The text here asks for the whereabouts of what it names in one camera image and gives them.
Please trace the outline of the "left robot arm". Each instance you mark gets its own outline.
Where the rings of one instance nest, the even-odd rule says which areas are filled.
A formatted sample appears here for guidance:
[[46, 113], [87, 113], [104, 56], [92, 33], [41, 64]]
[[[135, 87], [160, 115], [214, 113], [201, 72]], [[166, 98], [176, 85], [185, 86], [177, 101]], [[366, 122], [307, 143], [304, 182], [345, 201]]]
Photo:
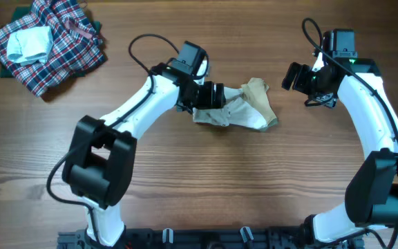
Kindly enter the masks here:
[[126, 248], [120, 200], [129, 188], [138, 140], [166, 111], [220, 109], [224, 86], [205, 81], [207, 52], [186, 41], [178, 56], [149, 70], [144, 86], [113, 112], [75, 127], [62, 179], [79, 197], [87, 228], [61, 232], [59, 248]]

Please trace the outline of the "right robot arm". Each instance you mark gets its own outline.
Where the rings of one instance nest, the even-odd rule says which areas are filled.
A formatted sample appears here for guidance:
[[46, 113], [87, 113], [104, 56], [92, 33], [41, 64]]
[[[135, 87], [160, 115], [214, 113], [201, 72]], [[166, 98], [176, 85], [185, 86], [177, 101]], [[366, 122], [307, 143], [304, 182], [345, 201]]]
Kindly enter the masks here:
[[345, 191], [342, 204], [306, 218], [304, 245], [328, 246], [378, 229], [398, 236], [398, 117], [373, 59], [360, 58], [355, 33], [334, 29], [318, 33], [313, 66], [293, 62], [282, 87], [307, 96], [305, 106], [346, 107], [359, 136], [364, 162]]

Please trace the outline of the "white baby shirt tan sleeves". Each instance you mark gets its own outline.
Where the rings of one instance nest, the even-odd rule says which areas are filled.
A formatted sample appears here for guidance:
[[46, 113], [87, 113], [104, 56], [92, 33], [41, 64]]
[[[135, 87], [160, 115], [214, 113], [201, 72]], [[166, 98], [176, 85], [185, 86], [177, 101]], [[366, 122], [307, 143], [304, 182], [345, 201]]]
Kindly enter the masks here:
[[261, 78], [252, 77], [239, 89], [224, 88], [226, 104], [221, 109], [194, 109], [193, 121], [219, 127], [236, 125], [259, 131], [277, 125], [267, 91], [269, 86]]

